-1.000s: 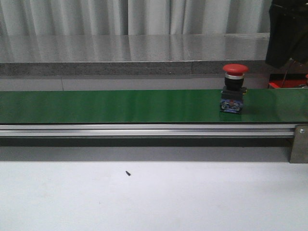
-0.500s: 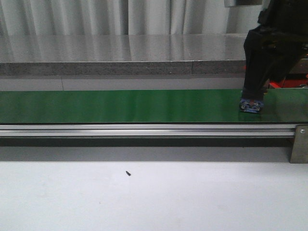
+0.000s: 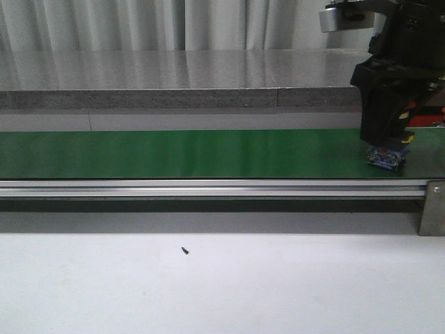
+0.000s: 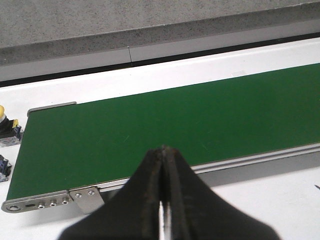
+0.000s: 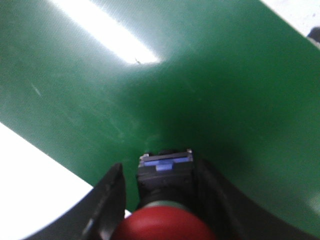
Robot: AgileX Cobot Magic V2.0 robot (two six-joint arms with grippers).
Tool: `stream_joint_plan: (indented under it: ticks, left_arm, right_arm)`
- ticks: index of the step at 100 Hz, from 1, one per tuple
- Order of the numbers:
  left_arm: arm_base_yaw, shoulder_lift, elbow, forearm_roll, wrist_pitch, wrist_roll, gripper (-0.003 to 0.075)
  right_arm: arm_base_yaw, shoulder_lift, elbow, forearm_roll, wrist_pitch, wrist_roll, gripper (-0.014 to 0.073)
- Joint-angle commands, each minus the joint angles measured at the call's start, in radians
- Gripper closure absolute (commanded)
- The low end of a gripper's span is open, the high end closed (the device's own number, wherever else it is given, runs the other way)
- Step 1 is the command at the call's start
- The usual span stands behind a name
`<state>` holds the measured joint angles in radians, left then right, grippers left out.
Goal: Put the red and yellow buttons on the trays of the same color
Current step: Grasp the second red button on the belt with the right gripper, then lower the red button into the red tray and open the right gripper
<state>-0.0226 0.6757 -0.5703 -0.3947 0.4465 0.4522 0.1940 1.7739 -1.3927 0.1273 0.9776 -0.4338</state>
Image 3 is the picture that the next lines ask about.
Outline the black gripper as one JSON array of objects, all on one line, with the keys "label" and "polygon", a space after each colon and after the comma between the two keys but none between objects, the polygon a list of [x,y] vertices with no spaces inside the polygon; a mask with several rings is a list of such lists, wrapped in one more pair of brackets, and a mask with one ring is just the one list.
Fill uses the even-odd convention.
[{"label": "black gripper", "polygon": [[362,96],[361,138],[371,145],[407,142],[403,132],[417,108],[444,88],[443,1],[357,1],[351,8],[382,14],[367,61],[351,84]]}]

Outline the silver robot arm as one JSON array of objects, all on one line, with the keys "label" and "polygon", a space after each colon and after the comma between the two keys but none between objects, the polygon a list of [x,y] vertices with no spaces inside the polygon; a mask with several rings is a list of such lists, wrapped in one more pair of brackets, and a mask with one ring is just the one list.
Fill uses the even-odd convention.
[{"label": "silver robot arm", "polygon": [[385,16],[369,43],[371,57],[356,65],[351,84],[362,98],[360,137],[402,150],[416,111],[444,89],[443,1],[333,1],[332,30],[360,29],[374,13]]}]

